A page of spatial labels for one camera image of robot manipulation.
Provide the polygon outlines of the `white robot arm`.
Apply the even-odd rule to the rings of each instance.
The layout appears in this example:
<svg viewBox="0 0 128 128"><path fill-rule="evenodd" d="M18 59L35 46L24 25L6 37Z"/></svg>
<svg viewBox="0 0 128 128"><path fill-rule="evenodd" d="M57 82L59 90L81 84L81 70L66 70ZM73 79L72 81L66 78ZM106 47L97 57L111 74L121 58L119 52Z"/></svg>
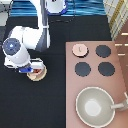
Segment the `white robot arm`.
<svg viewBox="0 0 128 128"><path fill-rule="evenodd" d="M36 28L16 26L2 45L5 54L4 65L18 69L21 73L44 70L41 59L32 59L29 49L43 52L50 46L50 34L45 0L29 0L36 8L38 25Z"/></svg>

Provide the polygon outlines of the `blue white robot base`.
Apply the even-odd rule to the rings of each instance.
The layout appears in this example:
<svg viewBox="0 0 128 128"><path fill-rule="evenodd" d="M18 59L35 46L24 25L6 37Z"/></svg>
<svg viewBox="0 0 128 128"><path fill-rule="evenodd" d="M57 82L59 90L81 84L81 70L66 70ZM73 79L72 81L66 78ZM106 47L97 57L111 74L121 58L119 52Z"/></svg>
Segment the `blue white robot base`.
<svg viewBox="0 0 128 128"><path fill-rule="evenodd" d="M66 9L66 0L45 0L45 11L49 15L63 14Z"/></svg>

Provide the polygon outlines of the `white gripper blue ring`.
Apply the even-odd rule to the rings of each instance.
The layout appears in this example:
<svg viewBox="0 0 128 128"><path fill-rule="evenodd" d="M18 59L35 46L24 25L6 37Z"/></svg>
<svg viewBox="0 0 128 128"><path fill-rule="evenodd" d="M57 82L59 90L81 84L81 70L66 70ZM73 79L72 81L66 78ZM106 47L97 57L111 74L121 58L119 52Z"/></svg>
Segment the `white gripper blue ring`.
<svg viewBox="0 0 128 128"><path fill-rule="evenodd" d="M33 73L36 69L44 69L45 65L40 58L30 59L27 63L16 64L5 57L4 65L8 68L15 69L19 73Z"/></svg>

